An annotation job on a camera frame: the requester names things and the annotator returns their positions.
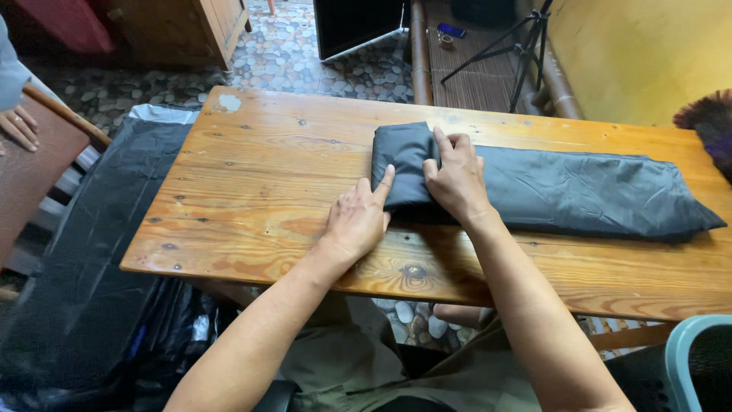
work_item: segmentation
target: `tape roll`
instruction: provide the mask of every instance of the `tape roll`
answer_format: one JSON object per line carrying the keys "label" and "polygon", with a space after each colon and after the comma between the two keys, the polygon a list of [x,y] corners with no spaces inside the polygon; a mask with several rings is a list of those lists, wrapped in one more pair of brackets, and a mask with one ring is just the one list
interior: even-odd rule
{"label": "tape roll", "polygon": [[440,36],[440,48],[443,48],[445,50],[449,50],[452,48],[452,36],[448,36],[447,34],[443,34]]}

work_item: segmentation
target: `yellow wall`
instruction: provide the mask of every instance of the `yellow wall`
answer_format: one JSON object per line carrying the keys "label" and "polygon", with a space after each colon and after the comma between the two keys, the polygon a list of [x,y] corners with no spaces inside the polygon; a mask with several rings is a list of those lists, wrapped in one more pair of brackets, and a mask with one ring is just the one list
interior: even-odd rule
{"label": "yellow wall", "polygon": [[549,38],[587,119],[671,126],[684,104],[732,87],[731,6],[555,0]]}

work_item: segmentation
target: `wooden table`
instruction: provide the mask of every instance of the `wooden table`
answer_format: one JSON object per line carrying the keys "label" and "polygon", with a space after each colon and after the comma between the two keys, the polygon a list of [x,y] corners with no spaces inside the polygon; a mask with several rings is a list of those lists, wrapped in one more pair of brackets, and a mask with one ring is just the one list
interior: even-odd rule
{"label": "wooden table", "polygon": [[[732,222],[732,189],[688,130],[215,87],[121,267],[271,284],[317,241],[337,195],[370,176],[374,130],[422,120],[482,145],[672,161],[697,199]],[[732,313],[731,228],[675,246],[514,237],[573,312],[657,320]],[[394,225],[335,288],[491,305],[460,227]]]}

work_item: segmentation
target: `black panel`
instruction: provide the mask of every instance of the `black panel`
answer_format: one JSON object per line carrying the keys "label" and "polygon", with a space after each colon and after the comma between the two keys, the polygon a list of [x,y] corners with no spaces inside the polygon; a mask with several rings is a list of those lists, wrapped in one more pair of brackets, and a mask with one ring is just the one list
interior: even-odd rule
{"label": "black panel", "polygon": [[404,0],[313,0],[318,52],[327,59],[401,27]]}

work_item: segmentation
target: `folded black cloth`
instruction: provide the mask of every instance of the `folded black cloth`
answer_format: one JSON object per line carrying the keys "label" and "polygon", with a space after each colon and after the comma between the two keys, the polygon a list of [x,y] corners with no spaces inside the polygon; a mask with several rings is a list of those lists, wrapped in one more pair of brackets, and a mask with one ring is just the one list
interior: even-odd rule
{"label": "folded black cloth", "polygon": [[[694,199],[673,163],[645,155],[547,152],[476,146],[490,203],[510,229],[601,238],[685,242],[726,227]],[[396,175],[385,210],[395,221],[456,224],[427,192],[422,162],[438,159],[426,122],[376,130],[371,185]]]}

